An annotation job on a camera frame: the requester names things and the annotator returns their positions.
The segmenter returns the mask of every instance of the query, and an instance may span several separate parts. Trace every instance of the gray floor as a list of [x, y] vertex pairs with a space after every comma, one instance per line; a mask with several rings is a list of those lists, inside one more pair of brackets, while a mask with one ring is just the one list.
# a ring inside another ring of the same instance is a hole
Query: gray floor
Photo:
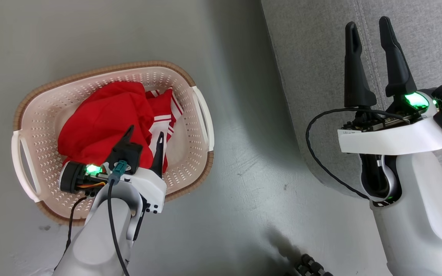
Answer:
[[50, 275], [67, 232], [14, 174], [18, 103], [66, 75], [149, 59], [195, 79], [216, 157], [201, 187], [146, 217], [131, 275], [277, 276], [301, 253], [335, 275], [389, 275], [367, 203], [302, 162], [269, 45], [256, 0], [0, 0], [0, 275]]

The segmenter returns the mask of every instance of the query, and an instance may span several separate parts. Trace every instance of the gray couch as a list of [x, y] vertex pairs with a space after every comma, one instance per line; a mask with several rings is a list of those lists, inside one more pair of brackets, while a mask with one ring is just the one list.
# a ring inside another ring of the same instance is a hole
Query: gray couch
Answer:
[[[305, 142], [308, 122], [318, 113], [343, 107], [346, 23], [354, 21], [363, 43], [362, 61], [375, 109], [391, 103], [386, 58], [379, 42], [378, 20], [391, 19], [417, 87], [442, 84], [442, 0], [262, 0], [280, 78], [300, 146], [312, 173], [328, 187], [355, 196], [328, 176], [312, 159]], [[336, 129], [353, 114], [320, 119], [311, 141], [322, 163], [340, 179], [359, 187], [356, 154], [340, 152]], [[442, 150], [435, 152], [442, 164]]]

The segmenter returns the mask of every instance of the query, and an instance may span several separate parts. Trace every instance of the red and white striped fabric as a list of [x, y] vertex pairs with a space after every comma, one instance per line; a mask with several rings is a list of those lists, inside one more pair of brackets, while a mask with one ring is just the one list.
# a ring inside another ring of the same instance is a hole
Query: red and white striped fabric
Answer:
[[[167, 152], [168, 141], [172, 138], [174, 133], [175, 123], [177, 122], [177, 119], [183, 115], [184, 111], [173, 94], [173, 87], [169, 87], [163, 92], [159, 90], [147, 91], [146, 99], [148, 99], [155, 116], [153, 125], [149, 129], [149, 132], [152, 135], [149, 148], [154, 156], [156, 154], [156, 143], [153, 143], [153, 141], [158, 140], [161, 132], [166, 133], [167, 142], [164, 143], [163, 148], [163, 155], [165, 155]], [[168, 161], [165, 156], [163, 161], [163, 172], [166, 171], [167, 167]]]

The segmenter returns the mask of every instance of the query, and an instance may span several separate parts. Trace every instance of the teal connector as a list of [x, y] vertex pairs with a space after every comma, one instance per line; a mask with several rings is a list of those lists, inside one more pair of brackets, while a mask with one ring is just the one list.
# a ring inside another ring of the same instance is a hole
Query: teal connector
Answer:
[[126, 161], [118, 161], [115, 168], [112, 170], [112, 173], [109, 175], [109, 184], [116, 185], [120, 181], [120, 177], [126, 172], [127, 170], [127, 162]]

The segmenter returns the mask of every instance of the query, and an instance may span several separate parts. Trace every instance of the red cloth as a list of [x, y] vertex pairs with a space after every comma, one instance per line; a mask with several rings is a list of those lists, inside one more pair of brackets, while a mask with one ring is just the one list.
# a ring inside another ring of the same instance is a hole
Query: red cloth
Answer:
[[[173, 102], [177, 102], [172, 89], [167, 89], [163, 94], [155, 93], [156, 96], [151, 92], [146, 93], [144, 86], [138, 82], [112, 82], [91, 94], [60, 132], [58, 151], [67, 156], [64, 164], [76, 161], [99, 166], [125, 131], [134, 125], [130, 141], [143, 146], [140, 167], [150, 168], [154, 155], [151, 148], [156, 151], [157, 141], [152, 138], [158, 137], [159, 132], [163, 131], [168, 141], [171, 136], [168, 135], [168, 126], [173, 120], [176, 121], [177, 113], [181, 110], [172, 111]], [[165, 157], [163, 171], [166, 168]]]

